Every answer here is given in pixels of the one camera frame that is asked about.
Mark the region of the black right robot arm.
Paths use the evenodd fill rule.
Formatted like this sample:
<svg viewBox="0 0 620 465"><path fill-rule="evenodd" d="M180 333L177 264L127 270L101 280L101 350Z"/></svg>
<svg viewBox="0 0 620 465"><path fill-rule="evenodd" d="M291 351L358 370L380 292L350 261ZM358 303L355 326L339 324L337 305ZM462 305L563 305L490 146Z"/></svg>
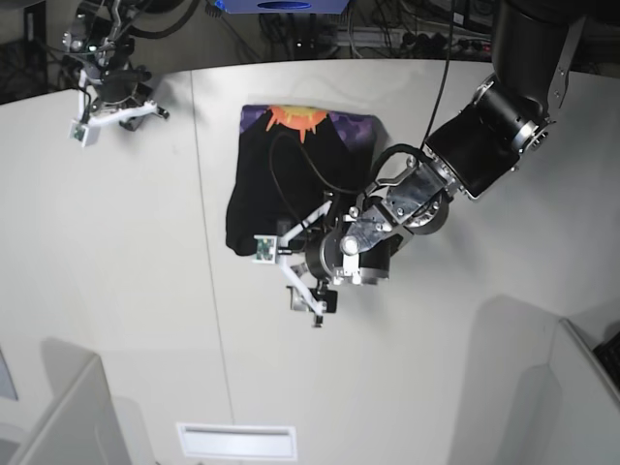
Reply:
<svg viewBox="0 0 620 465"><path fill-rule="evenodd" d="M134 132L148 116L164 120L170 113L153 100L152 74L135 66L131 57L137 39L161 40L179 31L199 6L192 1L168 27L145 30L136 26L143 16L164 15L180 1L82 1L71 27L64 33L62 51L77 69L72 72L78 92L78 115L70 138L86 146L95 143L102 128L119 125Z"/></svg>

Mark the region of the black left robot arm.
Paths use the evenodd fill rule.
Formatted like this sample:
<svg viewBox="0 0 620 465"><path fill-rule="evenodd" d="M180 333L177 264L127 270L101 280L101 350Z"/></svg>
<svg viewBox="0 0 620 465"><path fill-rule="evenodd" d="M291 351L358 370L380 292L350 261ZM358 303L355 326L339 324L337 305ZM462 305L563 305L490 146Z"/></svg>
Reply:
<svg viewBox="0 0 620 465"><path fill-rule="evenodd" d="M274 242L293 290L304 275L319 289L388 278L391 258L413 237L437 232L456 193L478 199L523 155L536 150L562 106L568 73L588 16L582 1L500 1L491 33L492 74L471 102L419 147L396 144L405 169L392 178L372 170L355 188L326 185L326 202Z"/></svg>

